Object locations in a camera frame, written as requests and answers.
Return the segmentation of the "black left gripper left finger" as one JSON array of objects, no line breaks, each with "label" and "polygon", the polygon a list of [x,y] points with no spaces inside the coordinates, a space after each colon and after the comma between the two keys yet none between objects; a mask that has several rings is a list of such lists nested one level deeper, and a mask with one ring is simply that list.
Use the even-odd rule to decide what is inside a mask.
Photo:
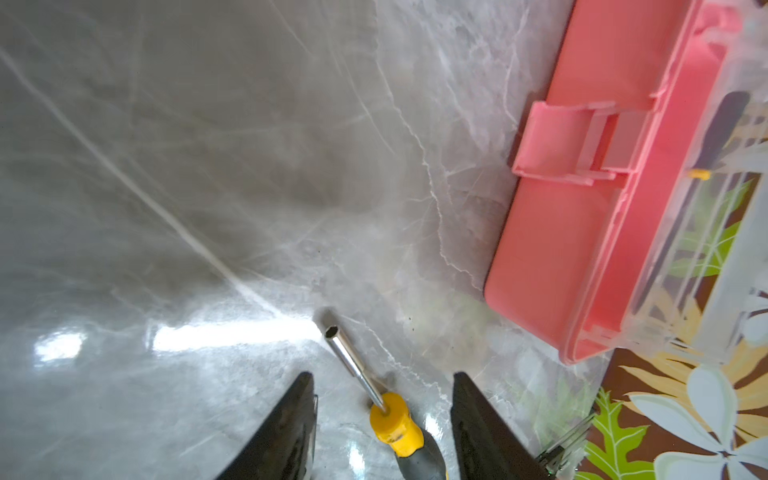
[{"label": "black left gripper left finger", "polygon": [[314,377],[304,371],[286,390],[220,479],[302,480],[312,474],[317,427]]}]

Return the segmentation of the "pink plastic tool box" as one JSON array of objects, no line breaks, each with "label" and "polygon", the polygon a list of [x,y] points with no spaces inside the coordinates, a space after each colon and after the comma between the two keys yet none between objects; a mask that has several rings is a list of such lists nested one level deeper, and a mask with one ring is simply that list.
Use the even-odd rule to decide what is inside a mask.
[{"label": "pink plastic tool box", "polygon": [[767,342],[767,5],[578,1],[489,306],[575,364]]}]

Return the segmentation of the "yellow black nut driver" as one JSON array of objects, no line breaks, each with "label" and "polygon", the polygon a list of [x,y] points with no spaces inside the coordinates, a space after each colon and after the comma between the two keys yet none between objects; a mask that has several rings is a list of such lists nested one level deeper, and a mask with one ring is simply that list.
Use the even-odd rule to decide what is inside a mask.
[{"label": "yellow black nut driver", "polygon": [[326,328],[324,337],[337,358],[361,385],[372,407],[369,422],[377,439],[394,453],[406,480],[448,479],[444,457],[434,438],[413,419],[405,400],[394,392],[380,393],[364,363],[338,325]]}]

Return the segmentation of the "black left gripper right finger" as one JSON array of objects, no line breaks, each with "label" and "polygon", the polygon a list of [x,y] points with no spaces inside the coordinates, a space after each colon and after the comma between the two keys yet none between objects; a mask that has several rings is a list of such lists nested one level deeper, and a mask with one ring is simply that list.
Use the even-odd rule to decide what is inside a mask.
[{"label": "black left gripper right finger", "polygon": [[453,376],[451,424],[462,479],[551,478],[464,372]]}]

